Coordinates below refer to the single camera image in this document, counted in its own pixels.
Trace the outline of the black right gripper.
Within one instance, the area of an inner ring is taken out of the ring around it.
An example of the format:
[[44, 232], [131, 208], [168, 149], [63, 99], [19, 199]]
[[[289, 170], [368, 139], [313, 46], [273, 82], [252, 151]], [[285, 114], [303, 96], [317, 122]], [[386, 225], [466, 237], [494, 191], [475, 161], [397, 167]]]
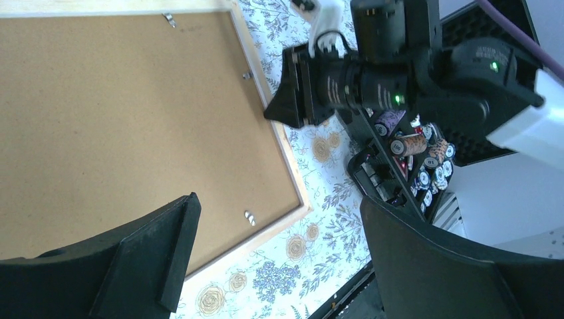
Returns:
[[263, 115], [291, 128], [319, 126], [336, 109], [397, 110], [427, 86], [442, 46], [438, 1], [351, 1], [352, 49], [340, 1], [305, 1], [306, 44], [283, 49], [280, 84]]

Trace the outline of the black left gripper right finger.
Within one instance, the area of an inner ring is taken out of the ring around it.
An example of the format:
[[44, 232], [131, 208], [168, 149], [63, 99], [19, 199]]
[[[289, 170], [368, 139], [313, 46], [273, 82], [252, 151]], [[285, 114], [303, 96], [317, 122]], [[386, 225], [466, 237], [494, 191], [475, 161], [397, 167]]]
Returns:
[[360, 204], [389, 318], [562, 318], [563, 261], [457, 236], [373, 197]]

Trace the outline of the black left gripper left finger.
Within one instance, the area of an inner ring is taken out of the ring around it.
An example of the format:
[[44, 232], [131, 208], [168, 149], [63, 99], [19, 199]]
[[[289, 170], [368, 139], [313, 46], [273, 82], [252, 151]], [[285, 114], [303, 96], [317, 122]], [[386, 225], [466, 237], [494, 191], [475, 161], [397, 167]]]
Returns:
[[89, 239], [1, 261], [1, 317], [169, 318], [201, 209], [191, 193]]

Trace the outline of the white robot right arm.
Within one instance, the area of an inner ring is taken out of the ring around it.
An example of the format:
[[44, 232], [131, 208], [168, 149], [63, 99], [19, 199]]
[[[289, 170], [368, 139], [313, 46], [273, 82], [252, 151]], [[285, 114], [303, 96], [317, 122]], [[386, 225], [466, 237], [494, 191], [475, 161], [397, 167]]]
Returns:
[[292, 128], [336, 112], [418, 115], [563, 167], [563, 67], [488, 1], [479, 6], [518, 42], [442, 41], [437, 1], [351, 1], [356, 48], [335, 43], [343, 7], [294, 1], [309, 41], [283, 51], [279, 87], [264, 116]]

